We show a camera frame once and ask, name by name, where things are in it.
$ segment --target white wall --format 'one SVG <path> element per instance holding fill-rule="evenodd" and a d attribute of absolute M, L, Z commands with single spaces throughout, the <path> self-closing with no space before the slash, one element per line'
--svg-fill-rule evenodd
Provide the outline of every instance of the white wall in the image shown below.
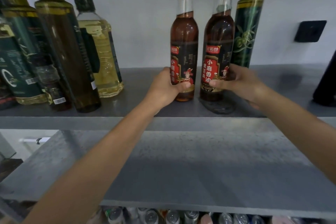
<path fill-rule="evenodd" d="M 33 5 L 36 0 L 29 0 Z M 233 0 L 233 14 L 238 0 Z M 176 0 L 94 0 L 97 13 L 112 25 L 120 67 L 169 66 L 170 27 Z M 195 0 L 199 38 L 213 0 Z M 251 64 L 327 63 L 336 49 L 336 0 L 265 0 Z M 327 20 L 317 43 L 293 39 L 299 22 Z M 201 63 L 203 41 L 199 43 Z"/>

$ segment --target barcode sticker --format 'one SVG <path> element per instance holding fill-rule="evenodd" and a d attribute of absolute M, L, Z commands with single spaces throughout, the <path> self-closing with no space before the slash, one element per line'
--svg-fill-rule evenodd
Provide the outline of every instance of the barcode sticker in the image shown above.
<path fill-rule="evenodd" d="M 64 103 L 64 102 L 66 102 L 65 98 L 59 98 L 59 99 L 54 100 L 54 104 L 56 105 Z"/>
<path fill-rule="evenodd" d="M 95 90 L 97 88 L 95 81 L 91 82 L 92 89 Z"/>
<path fill-rule="evenodd" d="M 26 80 L 26 83 L 27 83 L 28 85 L 33 84 L 33 83 L 36 83 L 36 82 L 37 82 L 37 77 L 35 77 L 35 78 L 31 78 L 31 79 L 27 79 L 27 80 Z"/>

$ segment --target black wall switch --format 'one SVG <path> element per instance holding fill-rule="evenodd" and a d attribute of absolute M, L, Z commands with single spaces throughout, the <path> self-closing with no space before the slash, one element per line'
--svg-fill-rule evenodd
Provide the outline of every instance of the black wall switch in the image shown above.
<path fill-rule="evenodd" d="M 294 41 L 315 43 L 319 40 L 327 21 L 303 21 L 300 23 Z"/>

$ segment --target left hand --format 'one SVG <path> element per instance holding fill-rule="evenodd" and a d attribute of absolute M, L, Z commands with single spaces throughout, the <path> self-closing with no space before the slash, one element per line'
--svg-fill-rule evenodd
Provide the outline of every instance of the left hand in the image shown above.
<path fill-rule="evenodd" d="M 183 92 L 191 86 L 190 82 L 182 82 L 172 85 L 170 81 L 170 68 L 165 67 L 154 77 L 154 80 L 147 92 L 145 101 L 157 108 L 157 111 L 174 101 L 178 93 Z"/>

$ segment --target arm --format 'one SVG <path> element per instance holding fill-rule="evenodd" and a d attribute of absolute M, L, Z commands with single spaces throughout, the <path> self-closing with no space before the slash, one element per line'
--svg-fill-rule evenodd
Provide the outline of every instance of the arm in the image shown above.
<path fill-rule="evenodd" d="M 235 80 L 212 80 L 260 109 L 280 131 L 336 184 L 336 129 L 259 81 L 245 67 L 230 65 Z"/>
<path fill-rule="evenodd" d="M 49 188 L 23 223 L 85 223 L 153 116 L 188 87 L 189 82 L 172 86 L 169 68 L 164 68 L 145 99 Z"/>

